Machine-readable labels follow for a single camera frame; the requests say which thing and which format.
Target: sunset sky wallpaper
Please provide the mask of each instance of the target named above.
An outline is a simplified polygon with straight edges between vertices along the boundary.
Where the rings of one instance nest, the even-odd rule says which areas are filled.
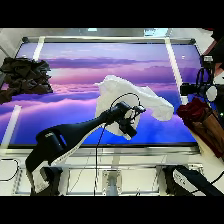
[[[23,44],[17,57],[33,57],[37,44]],[[200,68],[193,45],[172,45],[184,82],[195,82]],[[51,68],[53,93],[21,94],[0,105],[0,140],[15,105],[22,106],[11,144],[36,144],[35,136],[51,126],[79,123],[94,118],[98,87],[107,75],[127,79],[137,86],[149,86],[176,109],[181,104],[165,44],[130,43],[45,43],[39,60]],[[102,129],[84,144],[97,144]],[[141,115],[137,135],[130,141],[105,131],[101,144],[160,144],[195,142],[182,120],[174,114],[160,122],[147,110]]]

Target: crumpled white fabric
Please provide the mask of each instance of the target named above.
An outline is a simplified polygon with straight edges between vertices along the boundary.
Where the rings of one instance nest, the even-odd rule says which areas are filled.
[[[115,75],[108,75],[103,82],[95,83],[95,85],[99,87],[100,91],[100,96],[97,98],[95,117],[98,117],[103,111],[108,110],[113,101],[125,93],[135,93],[138,95],[141,105],[146,109],[151,109],[153,111],[152,116],[159,121],[170,120],[173,115],[174,107],[172,104],[164,98],[157,96],[148,86],[138,87]],[[131,107],[138,105],[138,98],[136,96],[126,95],[118,99],[113,106],[121,101],[124,101]],[[139,119],[140,115],[136,117],[132,125],[135,129],[137,128]],[[115,135],[124,136],[116,122],[107,126],[106,130]]]

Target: television screen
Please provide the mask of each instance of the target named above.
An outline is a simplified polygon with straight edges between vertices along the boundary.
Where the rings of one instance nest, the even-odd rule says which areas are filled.
[[[23,44],[17,57],[32,58],[35,46],[34,43]],[[172,46],[183,81],[193,82],[200,67],[196,47]],[[54,92],[21,94],[0,106],[0,138],[14,106],[22,106],[10,144],[36,144],[36,135],[46,128],[93,119],[99,96],[94,83],[111,74],[137,86],[149,86],[158,96],[169,101],[175,112],[171,120],[161,122],[147,110],[141,115],[138,133],[131,140],[105,131],[101,144],[195,142],[176,115],[181,100],[165,44],[44,43],[39,60],[46,60],[50,65],[49,81]],[[84,144],[97,144],[101,131],[102,128],[92,133]]]

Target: white strip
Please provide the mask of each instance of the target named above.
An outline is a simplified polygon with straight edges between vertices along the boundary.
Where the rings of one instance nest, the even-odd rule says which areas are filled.
[[[6,154],[6,151],[7,151],[7,148],[9,146],[13,131],[15,129],[16,122],[17,122],[17,119],[19,117],[19,113],[21,111],[21,108],[22,107],[18,106],[18,105],[15,105],[15,107],[14,107],[14,110],[12,112],[10,121],[9,121],[7,129],[5,131],[5,135],[4,135],[3,140],[2,140],[2,144],[0,146],[0,155],[5,155]]]
[[[180,71],[179,71],[178,66],[177,66],[175,54],[173,52],[173,48],[171,46],[169,37],[165,38],[165,44],[166,44],[166,49],[168,51],[170,63],[171,63],[172,69],[173,69],[173,73],[174,73],[174,77],[175,77],[175,80],[176,80],[177,88],[178,88],[178,91],[180,93],[180,86],[182,85],[183,81],[182,81]],[[180,99],[181,99],[181,102],[182,102],[183,105],[186,105],[188,103],[187,96],[181,96],[180,95]]]
[[[42,49],[42,47],[44,45],[44,39],[45,39],[45,36],[39,37],[39,41],[38,41],[36,50],[34,51],[34,54],[33,54],[33,59],[35,61],[38,61],[38,59],[39,59],[41,49]]]

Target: black border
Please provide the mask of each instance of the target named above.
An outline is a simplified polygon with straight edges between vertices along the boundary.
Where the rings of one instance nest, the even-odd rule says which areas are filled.
[[[26,44],[25,42],[22,42],[19,46],[19,49],[16,52],[16,55],[14,58],[17,57],[21,47],[23,44]],[[95,148],[97,144],[82,144],[79,148]],[[36,144],[9,144],[9,149],[33,149],[36,146]],[[147,148],[147,147],[195,147],[198,146],[197,142],[176,142],[176,143],[148,143],[148,144],[100,144],[100,148]]]

